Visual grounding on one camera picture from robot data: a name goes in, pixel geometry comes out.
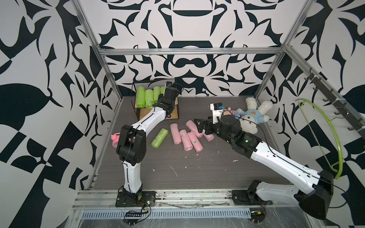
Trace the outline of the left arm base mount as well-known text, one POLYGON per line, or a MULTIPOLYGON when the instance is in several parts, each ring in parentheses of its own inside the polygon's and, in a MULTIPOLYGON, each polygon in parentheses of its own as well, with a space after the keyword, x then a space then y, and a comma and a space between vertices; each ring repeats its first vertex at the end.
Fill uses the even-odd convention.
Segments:
POLYGON ((155 203, 155 191, 139 191, 137 193, 130 193, 125 189, 117 193, 115 203, 116 208, 138 207, 144 203, 155 203))

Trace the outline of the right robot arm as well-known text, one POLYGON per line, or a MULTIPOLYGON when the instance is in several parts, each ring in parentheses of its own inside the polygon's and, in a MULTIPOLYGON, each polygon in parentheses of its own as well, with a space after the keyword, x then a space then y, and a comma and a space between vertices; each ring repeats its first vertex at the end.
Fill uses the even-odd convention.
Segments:
POLYGON ((334 193, 334 176, 330 172, 313 170, 275 151, 262 139, 243 131, 239 120, 231 115, 195 119, 194 123, 200 133, 215 134, 238 154, 269 167, 290 182, 280 185, 254 181, 248 189, 253 201, 292 204, 316 219, 326 219, 334 193))

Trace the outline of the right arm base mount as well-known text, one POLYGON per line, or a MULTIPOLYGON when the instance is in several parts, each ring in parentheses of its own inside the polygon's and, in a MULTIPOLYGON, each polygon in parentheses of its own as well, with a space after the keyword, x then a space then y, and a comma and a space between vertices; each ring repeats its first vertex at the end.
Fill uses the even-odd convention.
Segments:
POLYGON ((272 205, 272 201, 264 201, 256 195, 254 192, 248 190, 232 190, 232 200, 234 205, 272 205))

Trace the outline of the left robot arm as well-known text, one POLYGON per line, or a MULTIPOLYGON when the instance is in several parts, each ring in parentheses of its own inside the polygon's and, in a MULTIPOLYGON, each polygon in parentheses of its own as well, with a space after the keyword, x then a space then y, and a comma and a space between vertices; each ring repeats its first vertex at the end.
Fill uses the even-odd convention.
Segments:
POLYGON ((138 122, 124 125, 120 130, 120 138, 116 152, 124 168, 125 183, 122 187, 124 194, 137 198, 142 191, 140 164, 144 159, 149 133, 163 120, 170 117, 175 110, 175 100, 181 90, 176 83, 166 82, 163 95, 152 110, 138 122))

